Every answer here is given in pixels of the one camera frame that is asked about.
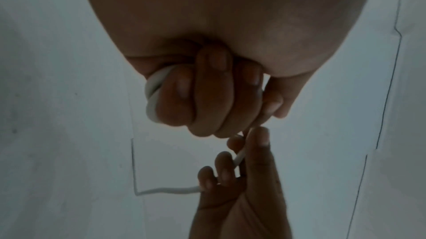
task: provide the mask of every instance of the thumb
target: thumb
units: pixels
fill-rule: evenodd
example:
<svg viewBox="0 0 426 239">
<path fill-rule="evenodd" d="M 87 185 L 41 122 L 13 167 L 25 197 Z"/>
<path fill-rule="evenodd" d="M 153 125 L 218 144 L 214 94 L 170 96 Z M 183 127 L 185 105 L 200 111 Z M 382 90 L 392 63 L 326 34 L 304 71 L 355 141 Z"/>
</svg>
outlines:
<svg viewBox="0 0 426 239">
<path fill-rule="evenodd" d="M 269 130 L 257 127 L 246 140 L 247 195 L 254 203 L 276 199 L 280 190 L 276 185 L 276 172 L 269 144 Z"/>
</svg>

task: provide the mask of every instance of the skin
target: skin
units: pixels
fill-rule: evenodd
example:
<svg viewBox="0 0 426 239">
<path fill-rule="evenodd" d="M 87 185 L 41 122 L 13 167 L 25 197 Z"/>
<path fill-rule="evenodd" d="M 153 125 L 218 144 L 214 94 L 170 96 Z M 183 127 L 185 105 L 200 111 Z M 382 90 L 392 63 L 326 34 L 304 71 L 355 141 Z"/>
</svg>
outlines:
<svg viewBox="0 0 426 239">
<path fill-rule="evenodd" d="M 196 136 L 231 137 L 284 118 L 338 49 L 366 0 L 89 0 L 146 78 L 175 69 L 159 119 Z M 271 75 L 264 91 L 261 74 Z"/>
<path fill-rule="evenodd" d="M 229 152 L 215 161 L 216 178 L 211 167 L 198 173 L 200 202 L 189 239 L 291 239 L 286 204 L 269 146 L 268 129 L 252 129 L 247 139 L 234 136 L 228 147 L 238 153 L 246 149 L 235 177 Z"/>
</svg>

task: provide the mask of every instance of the white cord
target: white cord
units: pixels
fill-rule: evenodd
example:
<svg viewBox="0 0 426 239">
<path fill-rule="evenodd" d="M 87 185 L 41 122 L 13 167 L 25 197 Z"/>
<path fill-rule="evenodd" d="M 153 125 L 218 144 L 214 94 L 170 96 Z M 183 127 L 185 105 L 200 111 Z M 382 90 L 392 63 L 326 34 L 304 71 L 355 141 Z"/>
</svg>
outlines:
<svg viewBox="0 0 426 239">
<path fill-rule="evenodd" d="M 157 106 L 159 93 L 161 90 L 161 85 L 166 79 L 167 75 L 176 67 L 177 65 L 165 67 L 149 77 L 145 85 L 145 97 L 148 100 L 146 106 L 146 115 L 148 118 L 155 122 L 161 123 L 157 117 L 155 107 Z M 238 167 L 241 164 L 245 157 L 244 148 L 238 152 L 237 156 L 234 158 L 234 168 Z M 145 191 L 138 191 L 137 195 L 148 195 L 148 194 L 158 194 L 158 193 L 167 193 L 167 194 L 193 194 L 201 192 L 199 186 L 195 187 L 159 187 L 154 189 L 149 189 Z"/>
</svg>

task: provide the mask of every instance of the white cable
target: white cable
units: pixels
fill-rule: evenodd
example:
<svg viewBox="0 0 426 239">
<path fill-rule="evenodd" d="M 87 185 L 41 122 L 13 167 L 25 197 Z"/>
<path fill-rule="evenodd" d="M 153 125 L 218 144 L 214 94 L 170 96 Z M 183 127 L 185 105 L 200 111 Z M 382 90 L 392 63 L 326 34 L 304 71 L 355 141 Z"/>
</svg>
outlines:
<svg viewBox="0 0 426 239">
<path fill-rule="evenodd" d="M 157 106 L 161 85 L 166 79 L 167 75 L 176 67 L 177 65 L 165 67 L 149 77 L 145 85 L 145 97 L 148 100 L 146 106 L 146 115 L 148 118 L 155 122 L 161 123 L 157 117 L 155 107 Z M 241 164 L 245 157 L 244 148 L 238 152 L 237 156 L 234 158 L 234 168 L 238 167 Z M 193 194 L 201 192 L 199 186 L 195 187 L 159 187 L 154 189 L 149 189 L 145 191 L 138 191 L 137 195 L 148 195 L 148 194 L 158 194 L 158 193 L 167 193 L 167 194 Z"/>
</svg>

